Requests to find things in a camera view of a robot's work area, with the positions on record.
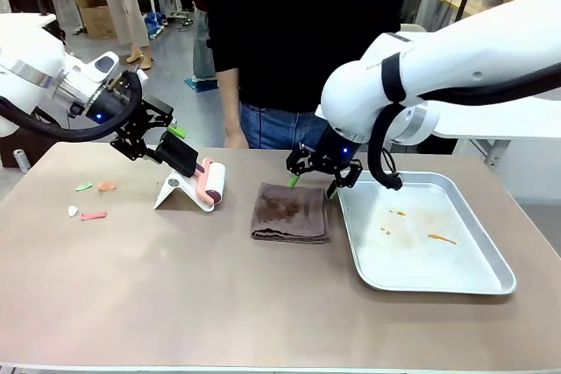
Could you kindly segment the person's right hand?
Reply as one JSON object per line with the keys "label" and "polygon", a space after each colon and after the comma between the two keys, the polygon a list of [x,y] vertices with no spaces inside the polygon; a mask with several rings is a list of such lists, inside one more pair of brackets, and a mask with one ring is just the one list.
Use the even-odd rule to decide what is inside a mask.
{"label": "person's right hand", "polygon": [[245,134],[242,131],[227,131],[224,146],[226,148],[232,148],[232,149],[249,148]]}

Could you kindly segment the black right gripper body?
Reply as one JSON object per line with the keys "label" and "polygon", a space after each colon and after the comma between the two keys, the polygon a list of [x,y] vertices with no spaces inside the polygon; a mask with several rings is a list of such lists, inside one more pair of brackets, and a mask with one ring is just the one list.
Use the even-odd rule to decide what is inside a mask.
{"label": "black right gripper body", "polygon": [[352,142],[327,126],[313,147],[313,164],[317,171],[345,169],[358,152],[361,144]]}

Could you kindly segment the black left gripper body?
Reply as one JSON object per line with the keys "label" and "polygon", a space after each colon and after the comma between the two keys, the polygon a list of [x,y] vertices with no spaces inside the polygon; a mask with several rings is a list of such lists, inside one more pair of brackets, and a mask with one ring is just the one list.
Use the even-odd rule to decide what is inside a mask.
{"label": "black left gripper body", "polygon": [[97,129],[115,131],[135,113],[142,101],[142,86],[136,73],[125,70],[115,80],[113,89],[104,86],[89,105],[86,117]]}

